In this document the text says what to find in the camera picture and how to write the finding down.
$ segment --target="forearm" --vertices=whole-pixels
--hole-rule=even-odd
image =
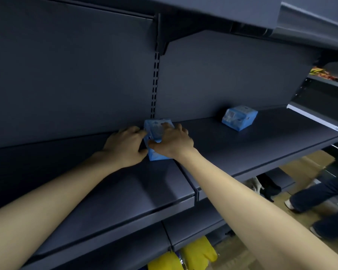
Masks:
[[[330,269],[338,255],[284,211],[203,158],[178,161],[193,175],[229,226],[266,269]]]
[[[20,268],[79,202],[118,169],[98,153],[0,209],[0,269]]]

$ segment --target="person's right arm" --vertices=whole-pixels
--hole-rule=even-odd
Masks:
[[[165,123],[157,153],[181,163],[214,207],[266,269],[338,269],[338,254],[284,211],[210,163],[193,147],[188,131]]]

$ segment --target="person's left arm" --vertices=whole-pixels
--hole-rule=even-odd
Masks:
[[[101,180],[141,162],[145,135],[135,126],[114,133],[79,166],[0,208],[0,270],[19,269]]]

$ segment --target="jeans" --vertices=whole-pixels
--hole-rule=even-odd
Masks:
[[[338,177],[299,191],[289,200],[295,210],[304,212],[336,195],[338,195]],[[338,212],[315,222],[313,228],[323,238],[337,238]]]

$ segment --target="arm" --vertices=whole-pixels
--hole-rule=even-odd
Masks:
[[[143,160],[145,131],[111,135],[102,151],[0,209],[0,270],[19,269],[79,202],[106,176]]]
[[[181,163],[266,269],[338,269],[338,254],[284,211],[232,178],[194,149],[188,131],[164,124],[157,153]]]

